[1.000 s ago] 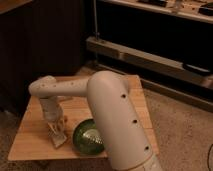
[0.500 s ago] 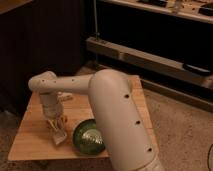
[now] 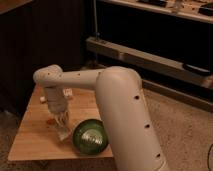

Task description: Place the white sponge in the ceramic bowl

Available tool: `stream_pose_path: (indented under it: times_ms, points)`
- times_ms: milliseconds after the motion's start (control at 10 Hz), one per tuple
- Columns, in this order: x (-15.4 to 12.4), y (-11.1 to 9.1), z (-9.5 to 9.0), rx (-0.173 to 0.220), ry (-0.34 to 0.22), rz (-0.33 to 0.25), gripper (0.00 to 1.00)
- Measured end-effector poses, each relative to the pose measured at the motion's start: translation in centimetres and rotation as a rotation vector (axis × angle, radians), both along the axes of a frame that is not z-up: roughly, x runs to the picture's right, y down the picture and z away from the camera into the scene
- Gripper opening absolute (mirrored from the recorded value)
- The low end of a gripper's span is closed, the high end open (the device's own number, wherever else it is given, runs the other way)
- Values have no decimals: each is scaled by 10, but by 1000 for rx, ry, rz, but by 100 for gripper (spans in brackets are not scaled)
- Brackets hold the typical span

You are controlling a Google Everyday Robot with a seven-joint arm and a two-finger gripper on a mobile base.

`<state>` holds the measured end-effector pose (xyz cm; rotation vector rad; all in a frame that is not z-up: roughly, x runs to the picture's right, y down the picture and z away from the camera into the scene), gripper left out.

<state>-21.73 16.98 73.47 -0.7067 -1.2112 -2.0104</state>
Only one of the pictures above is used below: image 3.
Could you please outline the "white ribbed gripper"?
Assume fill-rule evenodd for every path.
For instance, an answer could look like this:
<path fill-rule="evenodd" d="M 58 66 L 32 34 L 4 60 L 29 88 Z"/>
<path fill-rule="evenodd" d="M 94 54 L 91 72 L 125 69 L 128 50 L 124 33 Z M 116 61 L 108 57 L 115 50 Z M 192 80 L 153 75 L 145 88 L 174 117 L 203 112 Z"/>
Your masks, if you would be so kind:
<path fill-rule="evenodd" d="M 70 129 L 68 102 L 61 87 L 46 87 L 44 89 L 45 98 L 47 100 L 48 109 L 53 115 L 56 127 L 60 127 L 59 114 L 62 114 L 63 125 L 66 129 Z"/>

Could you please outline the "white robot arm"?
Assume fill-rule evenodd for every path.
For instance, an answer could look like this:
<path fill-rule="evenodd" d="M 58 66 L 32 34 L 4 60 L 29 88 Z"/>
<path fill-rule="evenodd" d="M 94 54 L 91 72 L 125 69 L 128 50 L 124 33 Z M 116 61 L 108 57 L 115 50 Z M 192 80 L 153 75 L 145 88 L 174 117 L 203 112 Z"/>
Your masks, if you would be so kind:
<path fill-rule="evenodd" d="M 65 88 L 90 89 L 108 135 L 118 171 L 170 171 L 150 119 L 140 75 L 133 69 L 65 72 L 58 65 L 37 70 L 34 82 L 43 87 L 50 113 L 68 130 Z"/>

